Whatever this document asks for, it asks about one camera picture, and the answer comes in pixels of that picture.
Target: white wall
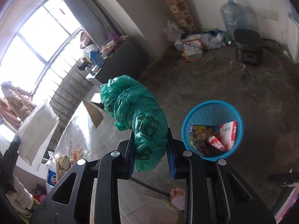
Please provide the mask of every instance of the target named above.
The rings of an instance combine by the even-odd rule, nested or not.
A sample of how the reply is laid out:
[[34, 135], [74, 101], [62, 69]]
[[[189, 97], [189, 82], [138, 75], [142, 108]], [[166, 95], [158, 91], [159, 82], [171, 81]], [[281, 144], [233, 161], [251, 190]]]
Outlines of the white wall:
[[122, 29], [143, 46], [150, 57], [169, 47], [163, 29], [174, 20], [164, 0], [98, 0]]
[[[282, 42], [281, 31], [288, 27], [288, 11], [290, 10], [289, 0], [234, 0], [253, 11], [251, 24], [253, 29], [258, 31], [262, 38], [271, 38]], [[220, 16], [220, 8], [227, 0], [186, 0], [190, 12], [198, 28], [219, 28], [225, 29]], [[264, 10], [271, 10], [278, 13], [278, 21], [263, 17]]]
[[43, 0], [16, 0], [0, 26], [0, 58], [23, 22]]
[[[0, 135], [0, 151], [4, 155], [5, 151], [9, 148], [9, 142]], [[41, 164], [38, 171], [35, 171], [29, 166], [23, 159], [18, 157], [15, 170], [13, 174], [19, 179], [24, 187], [31, 192], [36, 188], [36, 184], [39, 183], [43, 186], [46, 185], [47, 168], [44, 164]]]

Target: curtain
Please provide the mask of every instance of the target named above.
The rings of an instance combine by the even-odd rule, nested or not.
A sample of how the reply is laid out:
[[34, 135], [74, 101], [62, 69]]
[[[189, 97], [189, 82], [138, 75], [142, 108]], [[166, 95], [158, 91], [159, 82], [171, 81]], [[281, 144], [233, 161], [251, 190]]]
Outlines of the curtain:
[[123, 34], [118, 24], [95, 0], [64, 0], [64, 2], [98, 46], [108, 40], [112, 31], [116, 31], [119, 35]]

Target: electrical outlet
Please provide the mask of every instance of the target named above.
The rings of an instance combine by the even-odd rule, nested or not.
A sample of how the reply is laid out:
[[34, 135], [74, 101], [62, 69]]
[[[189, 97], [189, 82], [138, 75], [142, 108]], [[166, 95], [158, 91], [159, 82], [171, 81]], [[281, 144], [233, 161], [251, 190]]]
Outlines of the electrical outlet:
[[270, 18], [269, 11], [264, 10], [264, 18]]
[[274, 12], [274, 11], [270, 11], [270, 18], [275, 20], [275, 21], [278, 21], [278, 14], [277, 12]]

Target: plastic water bottle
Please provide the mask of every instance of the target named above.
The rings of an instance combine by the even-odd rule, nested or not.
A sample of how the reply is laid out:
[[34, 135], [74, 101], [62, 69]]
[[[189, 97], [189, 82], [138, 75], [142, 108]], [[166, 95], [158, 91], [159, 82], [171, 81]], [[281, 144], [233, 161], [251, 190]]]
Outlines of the plastic water bottle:
[[233, 0], [228, 0], [228, 3], [221, 7], [220, 13], [229, 38], [234, 39], [236, 29], [248, 29], [245, 9], [242, 5], [235, 3]]
[[50, 157], [49, 161], [46, 164], [49, 164], [48, 177], [46, 182], [46, 191], [47, 194], [49, 194], [49, 192], [56, 185], [56, 164], [53, 156]]

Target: cable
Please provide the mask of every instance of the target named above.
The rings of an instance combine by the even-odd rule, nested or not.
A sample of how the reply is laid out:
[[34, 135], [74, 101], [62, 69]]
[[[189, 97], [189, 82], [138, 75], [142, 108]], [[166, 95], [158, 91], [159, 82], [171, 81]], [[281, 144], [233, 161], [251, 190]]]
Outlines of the cable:
[[[276, 40], [273, 40], [273, 39], [263, 39], [263, 48], [265, 48], [265, 49], [267, 49], [267, 50], [269, 50], [269, 51], [271, 51], [271, 52], [274, 52], [274, 53], [281, 53], [281, 54], [283, 54], [285, 57], [289, 58], [293, 63], [297, 64], [298, 62], [295, 62], [295, 61], [289, 56], [289, 54], [291, 54], [291, 52], [290, 52], [289, 48], [286, 46], [286, 41], [285, 41], [284, 38], [283, 38], [282, 31], [281, 31], [281, 37], [282, 37], [283, 42], [284, 42], [284, 45], [285, 45], [285, 47], [286, 47], [286, 49], [287, 49], [288, 51], [286, 51], [286, 50], [283, 48], [283, 46], [282, 46], [279, 42], [277, 42]], [[272, 41], [272, 42], [276, 43], [276, 48], [274, 48], [274, 47], [270, 47], [270, 46], [265, 46], [265, 45], [264, 45], [264, 44], [265, 44], [265, 41]]]
[[[276, 44], [276, 48], [275, 47], [270, 47], [270, 46], [265, 46], [265, 41], [274, 42]], [[283, 51], [283, 47], [281, 46], [281, 44], [279, 44], [276, 40], [273, 40], [273, 39], [263, 39], [263, 48], [265, 48], [269, 51], [272, 51], [274, 53], [282, 53], [282, 51]]]
[[[284, 40], [284, 37], [283, 37], [283, 35], [282, 35], [282, 31], [281, 31], [281, 37], [282, 37], [282, 40], [283, 40], [283, 42], [284, 42], [284, 45], [285, 45], [285, 47], [287, 48], [289, 54], [291, 54], [289, 48], [286, 46], [286, 41]], [[298, 63], [298, 62], [294, 61], [289, 55], [285, 55], [285, 56], [288, 57], [288, 58], [289, 58], [292, 62], [294, 62], [295, 64]]]
[[153, 186], [150, 186], [150, 185], [148, 185], [148, 184], [146, 184], [146, 183], [144, 183], [144, 182], [142, 182], [142, 181], [140, 181], [140, 180], [138, 180], [138, 179], [136, 179], [136, 178], [131, 177], [130, 180], [132, 180], [132, 181], [135, 182], [135, 183], [138, 183], [138, 184], [142, 185], [142, 186], [145, 187], [145, 188], [148, 188], [148, 189], [150, 189], [150, 190], [153, 190], [153, 191], [155, 191], [155, 192], [157, 192], [157, 193], [159, 193], [159, 194], [163, 194], [163, 195], [165, 195], [165, 196], [167, 196], [167, 197], [170, 197], [170, 193], [167, 193], [167, 192], [164, 192], [164, 191], [162, 191], [162, 190], [159, 190], [159, 189], [157, 189], [157, 188], [155, 188], [155, 187], [153, 187]]

